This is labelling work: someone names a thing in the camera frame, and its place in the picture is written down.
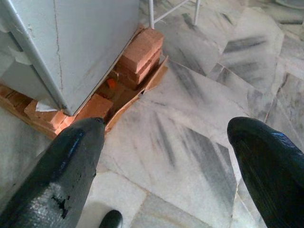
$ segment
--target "red brick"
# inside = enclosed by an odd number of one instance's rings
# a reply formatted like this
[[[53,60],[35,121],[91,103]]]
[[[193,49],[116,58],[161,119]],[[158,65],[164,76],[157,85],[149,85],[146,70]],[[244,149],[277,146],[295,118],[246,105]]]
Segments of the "red brick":
[[[5,85],[0,84],[0,100],[11,105],[10,101],[7,99],[9,95],[15,93],[11,88],[6,87]]]
[[[132,41],[135,40],[136,37],[144,31],[144,29],[145,29],[145,28],[144,28],[144,25],[140,23],[140,24],[138,25],[137,30],[135,31],[135,34],[134,34],[134,37],[133,37]]]
[[[162,43],[163,34],[147,28],[127,47],[118,63],[138,73],[153,54],[162,47]]]
[[[20,103],[15,109],[17,110],[17,112],[23,116],[27,116],[24,113],[24,109],[32,102],[32,98],[26,97],[26,99],[24,101],[22,101],[22,103]]]
[[[131,90],[136,90],[138,87],[138,84],[131,80],[128,76],[124,74],[119,74],[119,81],[124,84],[125,87],[131,89]]]
[[[9,100],[9,102],[14,106],[17,107],[19,104],[21,104],[23,101],[27,100],[28,97],[18,93],[18,92],[14,92],[12,94],[10,94],[7,99]]]
[[[37,101],[33,100],[24,110],[26,115],[39,124],[51,129],[56,130],[63,120],[67,117],[62,111],[52,111],[52,112],[37,112],[36,106]]]
[[[75,121],[89,117],[101,117],[105,119],[112,106],[112,101],[109,101],[98,94],[94,94],[86,105],[80,110],[75,118]]]
[[[0,96],[1,97],[5,98],[13,92],[14,92],[14,90],[12,90],[11,88],[8,88],[5,85],[0,84]]]
[[[67,116],[61,124],[66,124],[67,126],[69,126],[72,124],[72,122],[74,122],[75,118],[76,118],[76,115]]]
[[[128,77],[138,85],[159,63],[160,55],[161,50],[159,49],[137,74],[120,64],[117,65],[117,71],[119,74],[123,75],[124,77]]]
[[[60,126],[54,131],[56,135],[58,135],[61,131],[63,131],[64,129],[66,129],[69,125],[71,125],[72,122],[68,121],[65,122],[65,120],[60,124]]]

